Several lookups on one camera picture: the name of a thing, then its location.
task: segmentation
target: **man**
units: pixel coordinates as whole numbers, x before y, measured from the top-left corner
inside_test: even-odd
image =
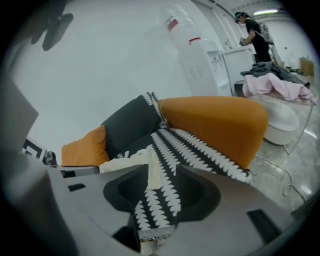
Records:
[[[245,24],[246,30],[249,34],[242,43],[244,45],[253,44],[259,62],[270,62],[271,57],[269,55],[268,43],[261,35],[258,34],[261,33],[259,24],[250,18],[245,12],[237,12],[235,14],[235,19],[236,21]]]

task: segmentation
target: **pink cloth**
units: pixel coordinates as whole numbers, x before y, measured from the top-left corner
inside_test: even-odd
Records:
[[[287,102],[297,100],[309,100],[312,104],[316,104],[314,94],[303,84],[282,81],[275,74],[268,73],[263,76],[255,77],[251,74],[244,76],[245,83],[242,92],[245,97],[267,94],[276,91]]]

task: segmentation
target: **orange sofa armrest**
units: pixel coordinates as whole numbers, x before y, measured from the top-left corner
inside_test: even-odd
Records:
[[[195,96],[158,101],[170,126],[185,130],[248,168],[268,126],[268,114],[254,100],[240,97]]]

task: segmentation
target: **gray clothes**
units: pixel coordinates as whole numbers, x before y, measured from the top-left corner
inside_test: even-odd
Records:
[[[242,76],[253,75],[256,78],[265,76],[268,73],[275,74],[280,80],[285,80],[295,84],[301,84],[307,86],[307,84],[301,81],[298,77],[286,71],[284,68],[274,65],[271,61],[259,62],[252,65],[252,69],[249,71],[243,71],[240,74]]]

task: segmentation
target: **metal leg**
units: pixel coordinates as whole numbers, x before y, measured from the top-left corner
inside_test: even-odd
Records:
[[[287,153],[288,155],[290,155],[290,154],[294,151],[294,149],[295,149],[295,147],[298,145],[298,143],[299,143],[302,135],[304,135],[304,131],[305,131],[305,129],[307,128],[307,125],[308,125],[308,122],[309,122],[309,119],[310,119],[310,116],[311,116],[311,113],[312,113],[312,109],[313,109],[313,108],[314,108],[314,105],[311,105],[310,112],[309,112],[308,118],[307,118],[307,120],[306,120],[306,122],[305,122],[305,125],[304,125],[304,127],[303,127],[303,130],[302,130],[302,132],[301,132],[298,140],[297,140],[296,143],[294,144],[292,150],[289,151],[288,148],[287,148],[287,146],[286,146],[286,145],[283,145],[283,147],[284,147],[284,149],[285,149],[285,151],[286,151],[286,153]]]

